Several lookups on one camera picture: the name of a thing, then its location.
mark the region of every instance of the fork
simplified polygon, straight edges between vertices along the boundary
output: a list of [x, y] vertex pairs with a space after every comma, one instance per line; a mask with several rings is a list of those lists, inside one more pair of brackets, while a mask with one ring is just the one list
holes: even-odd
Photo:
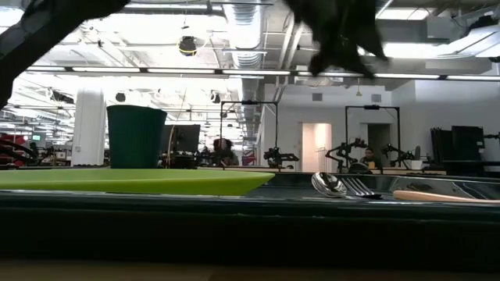
[[344, 178], [341, 179], [344, 185], [354, 193], [357, 197], [363, 198], [380, 198], [380, 194], [375, 194], [371, 191], [360, 179], [356, 178]]

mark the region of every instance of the air duct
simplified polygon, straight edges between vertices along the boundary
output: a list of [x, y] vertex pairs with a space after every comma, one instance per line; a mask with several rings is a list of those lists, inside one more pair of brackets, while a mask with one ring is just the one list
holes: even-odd
[[[262, 41], [262, 2], [251, 0], [245, 4], [235, 5], [150, 5], [147, 2], [134, 2], [120, 13], [126, 14], [164, 14], [164, 15], [207, 15], [225, 16], [229, 23], [230, 45], [234, 49], [252, 50], [260, 47]], [[234, 67], [238, 69], [260, 69], [263, 54], [252, 52], [234, 52]], [[261, 100], [259, 97], [259, 80], [242, 79], [242, 99]], [[256, 133], [255, 111], [252, 107], [243, 108], [248, 134]]]
[[[224, 12], [230, 25], [230, 44], [235, 49], [252, 50], [261, 45], [262, 41], [262, 17], [263, 11], [260, 0], [248, 1], [244, 5], [226, 5]], [[237, 69], [260, 69], [262, 67], [263, 54], [253, 52], [233, 53], [234, 66]], [[259, 97], [259, 80], [242, 79], [242, 100], [262, 100]], [[247, 134], [254, 136], [259, 129], [255, 124], [255, 108], [242, 107]]]

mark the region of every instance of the ceiling pipe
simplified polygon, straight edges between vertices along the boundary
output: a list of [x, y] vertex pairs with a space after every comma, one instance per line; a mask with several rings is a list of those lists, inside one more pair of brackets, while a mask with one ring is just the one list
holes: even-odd
[[[235, 49], [258, 49], [262, 44], [263, 10], [260, 0], [253, 0], [244, 5], [225, 5], [227, 21], [230, 26], [230, 45]], [[234, 52], [234, 66], [237, 69], [262, 68], [263, 54], [251, 52]], [[255, 79], [241, 79], [242, 100], [263, 100], [259, 96], [260, 82]], [[255, 136], [258, 127], [255, 125], [255, 108], [241, 106], [247, 125], [247, 134]]]
[[280, 60], [278, 61], [277, 69], [281, 69], [283, 67], [284, 57], [287, 54], [288, 45], [290, 44], [291, 35], [292, 35], [292, 32], [294, 30], [294, 26], [295, 26], [295, 24], [294, 24], [295, 18], [294, 18], [293, 13], [288, 18], [290, 20], [288, 21], [287, 30], [284, 34], [283, 45], [281, 46]]
[[[238, 5], [151, 5], [131, 4], [120, 13], [125, 14], [172, 14], [196, 16], [222, 16], [230, 26], [230, 45], [234, 49], [257, 49], [261, 45], [263, 6], [261, 0], [248, 1], [248, 4]], [[234, 66], [238, 69], [260, 69], [262, 67], [262, 53], [235, 52], [232, 54]], [[257, 80], [242, 79], [243, 99], [256, 100], [259, 82]], [[254, 111], [245, 108], [245, 119], [252, 121]], [[248, 132], [254, 133], [255, 126]]]
[[297, 51], [298, 43], [300, 42], [300, 38], [302, 37], [303, 31], [304, 31], [304, 24], [301, 23], [298, 26], [297, 32], [295, 32], [293, 43], [291, 43], [290, 55], [288, 55], [287, 63], [284, 65], [285, 69], [290, 69], [290, 67], [291, 67], [291, 63], [294, 60], [295, 52]]

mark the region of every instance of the metal spoon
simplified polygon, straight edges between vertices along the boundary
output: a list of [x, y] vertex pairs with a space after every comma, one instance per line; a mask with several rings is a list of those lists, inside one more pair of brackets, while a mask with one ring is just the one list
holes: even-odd
[[315, 173], [311, 181], [314, 189], [326, 197], [342, 198], [347, 194], [345, 185], [329, 173]]

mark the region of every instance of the computer screen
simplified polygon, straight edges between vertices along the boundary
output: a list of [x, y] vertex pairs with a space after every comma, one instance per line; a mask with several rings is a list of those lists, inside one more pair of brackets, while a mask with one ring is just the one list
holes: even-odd
[[[170, 132], [173, 125], [165, 125], [162, 136], [161, 151], [167, 151], [169, 146]], [[173, 140], [177, 140], [177, 151], [196, 152], [200, 139], [200, 125], [175, 126]]]

